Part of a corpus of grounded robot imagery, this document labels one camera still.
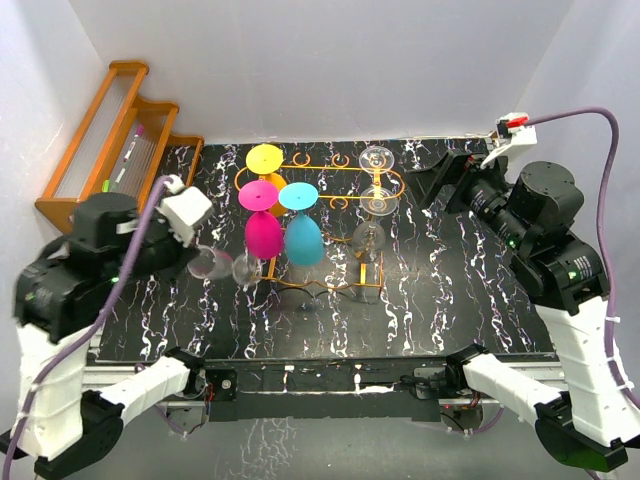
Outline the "clear champagne flute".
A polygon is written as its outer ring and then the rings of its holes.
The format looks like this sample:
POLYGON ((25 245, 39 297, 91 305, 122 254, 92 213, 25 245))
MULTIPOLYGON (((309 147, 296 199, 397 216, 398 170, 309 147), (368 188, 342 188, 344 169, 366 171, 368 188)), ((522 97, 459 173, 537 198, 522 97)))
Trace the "clear champagne flute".
POLYGON ((198 250, 198 255, 187 264, 194 278, 216 281, 232 277, 241 286, 260 281, 261 263, 248 251, 232 258, 228 253, 206 245, 200 245, 198 250))

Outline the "short clear wine glass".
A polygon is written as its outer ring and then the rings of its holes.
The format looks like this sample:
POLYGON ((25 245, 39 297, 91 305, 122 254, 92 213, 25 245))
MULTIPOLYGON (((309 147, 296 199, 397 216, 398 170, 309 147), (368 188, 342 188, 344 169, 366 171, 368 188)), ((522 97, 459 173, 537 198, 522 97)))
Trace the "short clear wine glass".
POLYGON ((370 264, 378 259, 386 245, 380 220, 397 209, 398 199, 390 190, 372 185, 362 192, 360 207, 368 217, 355 228, 351 246, 359 263, 370 264))

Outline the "pink plastic wine glass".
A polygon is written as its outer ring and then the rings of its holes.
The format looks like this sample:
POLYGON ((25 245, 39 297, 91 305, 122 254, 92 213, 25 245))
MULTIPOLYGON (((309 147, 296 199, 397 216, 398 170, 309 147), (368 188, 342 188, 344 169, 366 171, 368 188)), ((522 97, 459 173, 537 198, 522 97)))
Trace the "pink plastic wine glass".
POLYGON ((277 257, 284 248, 280 223, 270 212, 278 195, 277 188, 265 180, 251 181, 238 193, 241 206, 251 212, 245 226, 246 246, 252 255, 262 260, 277 257))

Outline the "blue plastic wine glass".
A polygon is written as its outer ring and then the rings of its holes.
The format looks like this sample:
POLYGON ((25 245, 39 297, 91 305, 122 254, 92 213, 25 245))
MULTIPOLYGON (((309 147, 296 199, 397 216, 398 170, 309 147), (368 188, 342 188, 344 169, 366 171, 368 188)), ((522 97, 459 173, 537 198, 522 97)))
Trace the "blue plastic wine glass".
POLYGON ((310 267, 324 256, 322 232, 307 213, 318 199, 317 188, 306 182, 288 184, 279 193, 279 203, 295 212, 285 231, 285 252, 294 265, 310 267))

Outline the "orange plastic wine glass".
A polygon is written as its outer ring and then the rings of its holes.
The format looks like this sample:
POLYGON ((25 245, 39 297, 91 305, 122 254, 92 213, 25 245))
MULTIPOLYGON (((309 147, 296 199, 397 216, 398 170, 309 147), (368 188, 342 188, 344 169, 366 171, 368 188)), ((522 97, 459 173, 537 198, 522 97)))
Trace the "orange plastic wine glass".
POLYGON ((246 155, 248 170, 274 185, 278 191, 287 186, 286 180, 278 173, 283 162, 283 151, 271 144, 254 146, 246 155))

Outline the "tall clear wine glass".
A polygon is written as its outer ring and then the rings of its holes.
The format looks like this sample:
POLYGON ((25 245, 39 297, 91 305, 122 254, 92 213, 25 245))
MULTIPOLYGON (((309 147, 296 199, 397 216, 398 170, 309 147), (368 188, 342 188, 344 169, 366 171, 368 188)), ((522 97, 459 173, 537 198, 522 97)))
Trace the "tall clear wine glass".
POLYGON ((369 146, 358 157, 359 166, 369 173, 389 171, 395 164, 391 150, 383 146, 369 146))

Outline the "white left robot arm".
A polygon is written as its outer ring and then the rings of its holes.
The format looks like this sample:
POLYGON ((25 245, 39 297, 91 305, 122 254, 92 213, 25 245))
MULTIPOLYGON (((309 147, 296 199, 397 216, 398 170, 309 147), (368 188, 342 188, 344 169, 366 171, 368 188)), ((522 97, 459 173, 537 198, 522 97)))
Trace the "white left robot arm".
POLYGON ((101 390, 83 386, 91 339, 130 278, 176 276, 198 251, 192 240, 211 201, 189 187, 144 212, 121 193, 80 203, 70 233, 50 242, 20 274, 14 314, 21 392, 1 437, 8 460, 31 456, 35 473, 63 479, 100 460, 125 426, 172 395, 200 396, 200 358, 173 348, 153 365, 101 390))

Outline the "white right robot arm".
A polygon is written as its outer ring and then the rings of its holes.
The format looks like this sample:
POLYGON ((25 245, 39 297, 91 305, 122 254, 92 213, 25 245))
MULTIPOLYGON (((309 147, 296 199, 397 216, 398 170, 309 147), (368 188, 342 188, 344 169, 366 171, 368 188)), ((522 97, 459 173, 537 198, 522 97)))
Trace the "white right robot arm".
POLYGON ((639 445, 639 411, 613 376, 615 345, 607 340, 613 291, 600 255, 572 232, 584 197, 563 166, 526 165, 515 182, 508 160, 458 149, 433 166, 407 173, 419 206, 451 187, 449 213, 472 213, 508 247, 510 267, 543 320, 564 375, 565 388, 536 381, 473 344, 446 359, 444 371, 421 390, 466 397, 488 395, 530 424, 557 462, 609 473, 639 445))

